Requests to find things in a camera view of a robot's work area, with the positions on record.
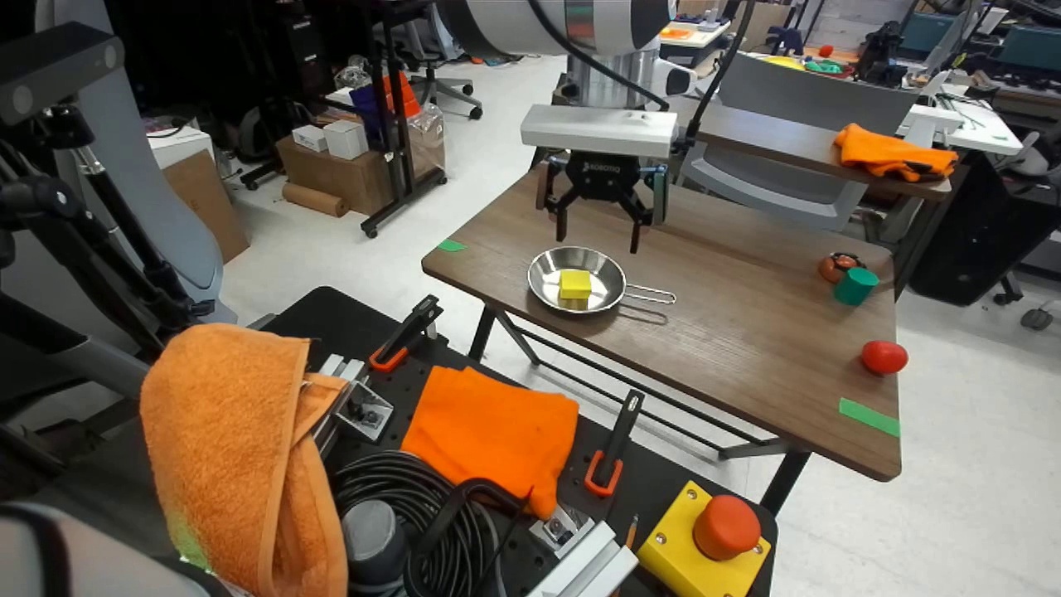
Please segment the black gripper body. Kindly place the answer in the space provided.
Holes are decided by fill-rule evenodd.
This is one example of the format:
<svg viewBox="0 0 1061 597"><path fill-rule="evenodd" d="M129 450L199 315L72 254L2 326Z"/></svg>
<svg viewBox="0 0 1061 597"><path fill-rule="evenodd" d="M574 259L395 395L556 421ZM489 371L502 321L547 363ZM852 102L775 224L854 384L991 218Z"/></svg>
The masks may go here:
<svg viewBox="0 0 1061 597"><path fill-rule="evenodd" d="M642 212L637 197L641 159L607 153L574 153L566 161L570 190L561 197L562 205L574 198L611 198L622 209Z"/></svg>

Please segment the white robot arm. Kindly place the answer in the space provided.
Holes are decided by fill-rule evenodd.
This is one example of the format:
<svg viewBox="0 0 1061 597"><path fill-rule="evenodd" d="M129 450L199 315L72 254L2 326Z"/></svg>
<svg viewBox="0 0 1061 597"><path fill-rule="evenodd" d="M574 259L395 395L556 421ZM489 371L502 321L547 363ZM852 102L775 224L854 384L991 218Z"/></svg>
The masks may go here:
<svg viewBox="0 0 1061 597"><path fill-rule="evenodd" d="M576 198L616 202L641 229L660 221L666 186L654 184L654 205L637 197L641 169L674 148L676 113L654 88L654 41L674 20L671 0L441 0L455 41L496 60L562 57L553 96L520 119L520 144L561 153L570 190L544 191L539 205L566 235Z"/></svg>

